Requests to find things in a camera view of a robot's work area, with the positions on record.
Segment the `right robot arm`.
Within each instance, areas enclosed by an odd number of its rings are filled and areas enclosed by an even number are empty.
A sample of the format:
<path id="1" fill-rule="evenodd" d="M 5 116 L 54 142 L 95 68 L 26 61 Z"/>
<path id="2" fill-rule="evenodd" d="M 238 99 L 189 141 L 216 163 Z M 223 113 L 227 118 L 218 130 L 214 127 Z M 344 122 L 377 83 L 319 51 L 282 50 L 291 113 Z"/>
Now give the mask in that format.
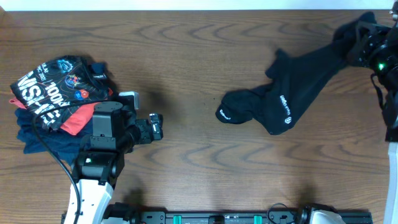
<path id="1" fill-rule="evenodd" d="M 384 95 L 374 85 L 389 143 L 389 188 L 383 222 L 397 224 L 397 24 L 390 28 L 361 21 L 355 34 L 356 42 L 347 56 L 349 63 L 371 69 L 371 79 L 377 78 L 387 90 Z"/>

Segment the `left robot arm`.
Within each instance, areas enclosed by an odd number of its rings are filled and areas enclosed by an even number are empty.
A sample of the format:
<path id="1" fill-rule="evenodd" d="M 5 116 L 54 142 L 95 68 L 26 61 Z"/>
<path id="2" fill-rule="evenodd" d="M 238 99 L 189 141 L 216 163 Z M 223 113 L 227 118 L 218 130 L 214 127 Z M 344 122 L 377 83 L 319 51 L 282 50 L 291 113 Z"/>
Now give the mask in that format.
<path id="1" fill-rule="evenodd" d="M 64 223 L 141 222 L 139 212 L 127 204 L 110 202 L 124 164 L 125 155 L 138 144 L 163 138 L 163 117 L 152 113 L 137 119 L 132 105 L 115 101 L 99 103 L 93 113 L 90 146 L 74 161 L 72 186 Z"/>

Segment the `black t-shirt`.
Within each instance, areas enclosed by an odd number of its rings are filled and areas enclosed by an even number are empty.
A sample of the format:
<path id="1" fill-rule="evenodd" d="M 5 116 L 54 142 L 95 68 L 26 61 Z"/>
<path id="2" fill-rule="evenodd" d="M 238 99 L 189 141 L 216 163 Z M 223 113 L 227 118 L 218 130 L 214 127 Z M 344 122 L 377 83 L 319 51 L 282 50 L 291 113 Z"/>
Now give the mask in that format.
<path id="1" fill-rule="evenodd" d="M 225 94 L 215 116 L 222 123 L 242 124 L 255 119 L 271 135 L 293 128 L 328 81 L 348 66 L 346 56 L 356 42 L 356 25 L 375 23 L 373 12 L 339 27 L 330 44 L 299 57 L 282 49 L 266 70 L 269 84 Z"/>

